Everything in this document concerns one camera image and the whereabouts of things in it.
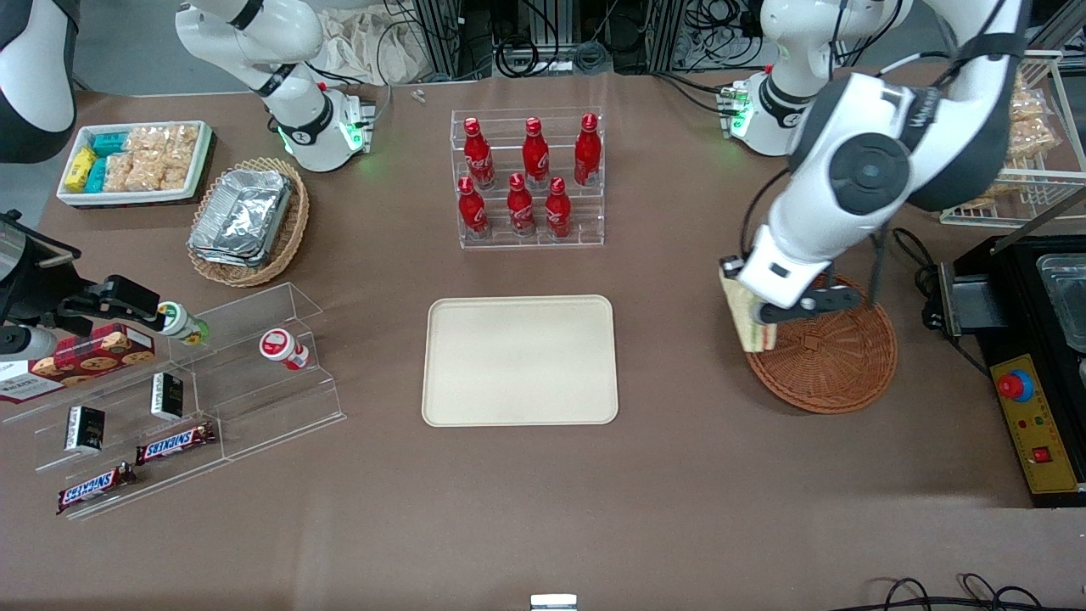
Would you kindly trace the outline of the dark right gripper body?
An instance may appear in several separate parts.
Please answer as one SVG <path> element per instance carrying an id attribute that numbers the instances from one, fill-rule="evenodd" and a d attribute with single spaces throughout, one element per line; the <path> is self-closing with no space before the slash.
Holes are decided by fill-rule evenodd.
<path id="1" fill-rule="evenodd" d="M 81 252 L 24 226 L 21 217 L 18 211 L 3 213 L 3 320 L 47 326 L 63 302 L 86 287 L 74 266 Z"/>

